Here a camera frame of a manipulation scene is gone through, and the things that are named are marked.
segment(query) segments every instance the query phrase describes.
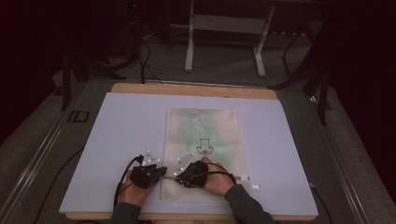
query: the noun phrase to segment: wooden table edge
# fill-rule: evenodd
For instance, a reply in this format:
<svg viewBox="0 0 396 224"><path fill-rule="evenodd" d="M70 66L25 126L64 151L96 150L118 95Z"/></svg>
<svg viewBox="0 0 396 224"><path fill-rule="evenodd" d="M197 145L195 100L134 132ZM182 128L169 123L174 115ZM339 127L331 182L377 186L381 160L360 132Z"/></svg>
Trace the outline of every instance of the wooden table edge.
<svg viewBox="0 0 396 224"><path fill-rule="evenodd" d="M272 90L237 87L116 83L113 85L111 92L245 99L277 99L276 93Z"/></svg>

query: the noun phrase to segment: white board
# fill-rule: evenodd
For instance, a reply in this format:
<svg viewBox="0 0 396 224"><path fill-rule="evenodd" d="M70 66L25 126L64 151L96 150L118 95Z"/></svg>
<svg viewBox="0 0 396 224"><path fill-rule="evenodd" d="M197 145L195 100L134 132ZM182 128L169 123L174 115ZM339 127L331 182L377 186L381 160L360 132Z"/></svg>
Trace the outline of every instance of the white board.
<svg viewBox="0 0 396 224"><path fill-rule="evenodd" d="M163 158L168 108L235 109L255 199L275 216L317 216L312 192L278 100L235 99L135 93L108 93L61 213L109 213L125 166L147 150ZM148 196L142 213L231 214L224 203L169 203L160 188Z"/></svg>

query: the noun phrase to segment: transparent plastic sheet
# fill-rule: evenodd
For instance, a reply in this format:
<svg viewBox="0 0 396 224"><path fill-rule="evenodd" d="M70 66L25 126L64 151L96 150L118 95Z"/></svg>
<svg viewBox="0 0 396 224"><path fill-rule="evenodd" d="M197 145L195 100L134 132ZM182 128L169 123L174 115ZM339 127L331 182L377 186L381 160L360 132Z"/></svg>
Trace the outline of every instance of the transparent plastic sheet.
<svg viewBox="0 0 396 224"><path fill-rule="evenodd" d="M244 185L252 196L245 151L239 132L236 110L172 108L167 111L163 165L165 176L173 176L177 158L197 154L192 162L207 156L220 162ZM175 180L164 178L161 197L164 201L184 203L225 203L203 189L188 189Z"/></svg>

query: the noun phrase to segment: desk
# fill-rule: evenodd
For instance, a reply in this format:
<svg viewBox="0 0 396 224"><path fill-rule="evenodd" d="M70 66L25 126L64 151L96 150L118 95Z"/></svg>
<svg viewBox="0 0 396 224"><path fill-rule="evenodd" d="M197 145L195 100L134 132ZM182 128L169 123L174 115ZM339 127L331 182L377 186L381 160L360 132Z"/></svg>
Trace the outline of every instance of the desk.
<svg viewBox="0 0 396 224"><path fill-rule="evenodd" d="M112 92L102 105L64 197L60 212L69 218L110 218L114 190L125 165L146 150L161 158L165 110L192 105L237 109L251 179L261 186L254 192L254 197L264 210L276 220L311 220L318 215L288 123L284 114L279 113L279 109L283 109L273 91L116 84ZM137 98L132 99L130 94L122 92L139 94L134 94ZM194 97L189 98L194 100L186 102L181 95ZM130 131L120 132L125 127ZM142 208L140 219L233 219L225 203L169 203L160 198L160 188L157 187Z"/></svg>

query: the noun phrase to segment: forearm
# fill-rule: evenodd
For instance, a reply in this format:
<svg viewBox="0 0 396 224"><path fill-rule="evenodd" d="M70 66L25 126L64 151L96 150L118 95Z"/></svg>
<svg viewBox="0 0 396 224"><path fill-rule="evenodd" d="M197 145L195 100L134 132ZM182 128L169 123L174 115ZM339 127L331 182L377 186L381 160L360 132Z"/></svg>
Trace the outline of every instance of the forearm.
<svg viewBox="0 0 396 224"><path fill-rule="evenodd" d="M235 185L224 195L235 217L247 224L275 223L271 215L264 212L260 203L251 198L242 185Z"/></svg>
<svg viewBox="0 0 396 224"><path fill-rule="evenodd" d="M118 203L111 217L111 224L135 224L139 218L141 207L131 203Z"/></svg>

